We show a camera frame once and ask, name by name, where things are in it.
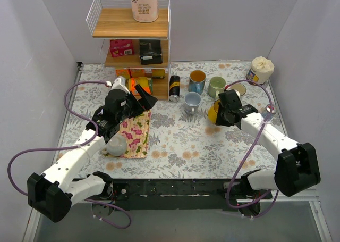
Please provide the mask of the yellow mug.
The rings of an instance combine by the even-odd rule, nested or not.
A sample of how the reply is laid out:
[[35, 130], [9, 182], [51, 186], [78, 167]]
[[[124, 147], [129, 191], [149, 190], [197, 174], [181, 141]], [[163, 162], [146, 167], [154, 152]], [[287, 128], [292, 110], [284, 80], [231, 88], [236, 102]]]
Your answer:
[[220, 100], [219, 99], [216, 100], [208, 111], [208, 119], [212, 123], [216, 123], [217, 113], [218, 113], [218, 109], [219, 109], [219, 103], [220, 103]]

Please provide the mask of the cream ceramic mug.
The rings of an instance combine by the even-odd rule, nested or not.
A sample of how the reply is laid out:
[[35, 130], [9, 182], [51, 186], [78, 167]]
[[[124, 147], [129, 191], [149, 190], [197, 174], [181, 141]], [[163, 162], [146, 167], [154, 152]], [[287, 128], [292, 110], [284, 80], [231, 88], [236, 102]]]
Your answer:
[[230, 88], [238, 91], [240, 96], [245, 95], [245, 93], [247, 92], [245, 85], [242, 84], [242, 83], [235, 83], [235, 84], [231, 85]]

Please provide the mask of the light green mug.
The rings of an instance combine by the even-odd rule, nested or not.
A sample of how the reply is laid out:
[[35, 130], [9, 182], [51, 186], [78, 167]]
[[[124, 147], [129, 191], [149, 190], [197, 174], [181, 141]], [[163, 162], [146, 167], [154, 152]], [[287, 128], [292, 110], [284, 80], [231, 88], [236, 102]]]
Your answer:
[[226, 87], [226, 81], [222, 77], [212, 77], [209, 80], [208, 95], [213, 99], [217, 99], [218, 95], [224, 91]]

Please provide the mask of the grey-blue mug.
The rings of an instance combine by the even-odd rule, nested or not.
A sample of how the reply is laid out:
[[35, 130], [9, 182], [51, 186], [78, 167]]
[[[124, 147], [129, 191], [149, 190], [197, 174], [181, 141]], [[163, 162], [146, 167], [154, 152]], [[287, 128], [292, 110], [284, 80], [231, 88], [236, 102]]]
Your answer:
[[184, 98], [184, 110], [187, 114], [194, 115], [201, 103], [201, 96], [196, 92], [189, 92]]

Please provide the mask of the white ceramic mug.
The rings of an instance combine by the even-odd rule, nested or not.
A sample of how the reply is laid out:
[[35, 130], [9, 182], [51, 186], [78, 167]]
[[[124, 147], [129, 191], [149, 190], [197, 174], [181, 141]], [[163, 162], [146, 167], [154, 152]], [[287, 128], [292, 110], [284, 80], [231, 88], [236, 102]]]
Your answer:
[[120, 157], [125, 154], [127, 148], [128, 144], [125, 137], [120, 134], [116, 134], [109, 140], [100, 153], [102, 155]]

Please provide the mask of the blue butterfly ceramic mug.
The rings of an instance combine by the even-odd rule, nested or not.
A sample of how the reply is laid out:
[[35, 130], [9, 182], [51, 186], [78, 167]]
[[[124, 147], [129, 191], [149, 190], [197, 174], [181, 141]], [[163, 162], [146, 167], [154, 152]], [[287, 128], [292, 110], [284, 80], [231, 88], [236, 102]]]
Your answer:
[[194, 70], [189, 76], [189, 92], [196, 92], [199, 95], [203, 93], [206, 81], [206, 74], [201, 70]]

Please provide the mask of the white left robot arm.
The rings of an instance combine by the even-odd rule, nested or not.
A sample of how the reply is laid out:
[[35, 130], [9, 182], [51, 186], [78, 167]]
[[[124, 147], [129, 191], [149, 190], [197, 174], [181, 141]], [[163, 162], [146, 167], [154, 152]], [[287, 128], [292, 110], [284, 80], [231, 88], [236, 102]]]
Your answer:
[[113, 193], [112, 178], [100, 171], [85, 179], [75, 176], [94, 154], [103, 149], [119, 131], [120, 124], [150, 110], [157, 98], [140, 85], [136, 99], [128, 89], [114, 85], [78, 139], [78, 144], [42, 174], [33, 173], [27, 180], [28, 204], [53, 222], [61, 221], [71, 207], [89, 197], [108, 199]]

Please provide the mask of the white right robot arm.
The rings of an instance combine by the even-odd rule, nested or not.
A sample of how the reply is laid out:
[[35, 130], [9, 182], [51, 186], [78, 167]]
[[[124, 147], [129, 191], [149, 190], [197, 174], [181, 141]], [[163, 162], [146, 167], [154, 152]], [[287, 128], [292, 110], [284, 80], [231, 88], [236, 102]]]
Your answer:
[[321, 182], [316, 150], [310, 143], [300, 144], [265, 123], [255, 107], [242, 105], [234, 90], [219, 94], [219, 100], [215, 124], [236, 126], [258, 137], [259, 144], [276, 160], [273, 170], [255, 170], [241, 177], [244, 197], [255, 197], [260, 190], [279, 190], [290, 197]]

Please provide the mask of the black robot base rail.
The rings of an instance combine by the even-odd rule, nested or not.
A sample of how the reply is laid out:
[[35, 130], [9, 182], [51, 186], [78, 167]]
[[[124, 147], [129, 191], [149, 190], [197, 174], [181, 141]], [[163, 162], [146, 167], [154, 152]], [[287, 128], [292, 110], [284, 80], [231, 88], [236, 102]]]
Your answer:
[[114, 179], [105, 201], [126, 211], [200, 210], [233, 212], [226, 202], [229, 179]]

